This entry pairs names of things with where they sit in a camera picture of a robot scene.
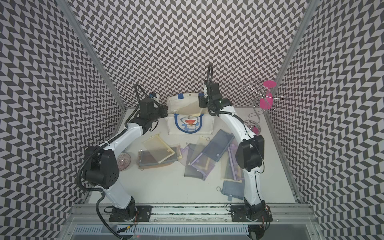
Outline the white canvas bag blue handles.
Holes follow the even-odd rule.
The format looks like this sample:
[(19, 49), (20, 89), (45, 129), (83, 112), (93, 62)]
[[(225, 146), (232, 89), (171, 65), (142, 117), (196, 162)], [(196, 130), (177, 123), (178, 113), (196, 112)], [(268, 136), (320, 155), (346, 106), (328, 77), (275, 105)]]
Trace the white canvas bag blue handles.
[(169, 135), (212, 135), (213, 116), (199, 105), (203, 93), (178, 94), (167, 99), (168, 117), (166, 118)]

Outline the grey blue mesh pouch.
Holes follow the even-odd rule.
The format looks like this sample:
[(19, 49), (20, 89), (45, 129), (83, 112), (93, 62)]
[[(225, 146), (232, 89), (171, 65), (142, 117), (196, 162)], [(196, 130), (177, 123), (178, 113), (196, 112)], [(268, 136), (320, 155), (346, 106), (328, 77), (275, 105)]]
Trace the grey blue mesh pouch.
[(212, 159), (215, 162), (219, 162), (228, 146), (232, 143), (235, 136), (232, 133), (227, 133), (223, 130), (219, 130), (213, 137), (210, 143), (202, 151), (203, 155)]

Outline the purple mesh pencil pouch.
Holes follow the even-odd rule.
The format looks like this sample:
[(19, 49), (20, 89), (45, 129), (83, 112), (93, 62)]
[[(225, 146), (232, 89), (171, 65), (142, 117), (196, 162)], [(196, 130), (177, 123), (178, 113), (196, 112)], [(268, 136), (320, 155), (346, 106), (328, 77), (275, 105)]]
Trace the purple mesh pencil pouch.
[(203, 173), (204, 175), (208, 175), (215, 168), (216, 164), (216, 161), (203, 153), (200, 153), (194, 160), (190, 162), (190, 166)]

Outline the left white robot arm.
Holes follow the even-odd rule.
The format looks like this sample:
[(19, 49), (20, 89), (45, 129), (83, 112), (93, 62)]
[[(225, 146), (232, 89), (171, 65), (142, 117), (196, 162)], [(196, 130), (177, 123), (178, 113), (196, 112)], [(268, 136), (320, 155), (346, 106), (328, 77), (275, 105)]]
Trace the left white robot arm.
[(121, 221), (131, 221), (137, 215), (135, 200), (119, 181), (117, 158), (136, 139), (151, 131), (153, 124), (168, 115), (168, 108), (155, 99), (156, 94), (146, 93), (138, 84), (134, 86), (138, 104), (124, 123), (121, 132), (102, 145), (85, 150), (76, 184), (85, 192), (99, 192), (112, 204), (112, 215)]

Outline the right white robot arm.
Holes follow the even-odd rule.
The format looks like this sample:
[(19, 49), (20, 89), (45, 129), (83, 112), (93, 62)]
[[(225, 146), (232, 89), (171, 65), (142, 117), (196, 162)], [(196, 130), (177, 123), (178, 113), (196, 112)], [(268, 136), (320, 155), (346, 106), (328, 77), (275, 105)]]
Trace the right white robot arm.
[(244, 211), (248, 220), (263, 220), (265, 224), (273, 221), (270, 208), (261, 193), (260, 175), (264, 172), (265, 140), (255, 135), (236, 113), (231, 101), (224, 98), (219, 84), (213, 81), (213, 65), (207, 66), (204, 80), (204, 94), (199, 97), (199, 105), (206, 108), (211, 116), (219, 117), (231, 130), (238, 149), (236, 161), (244, 173)]

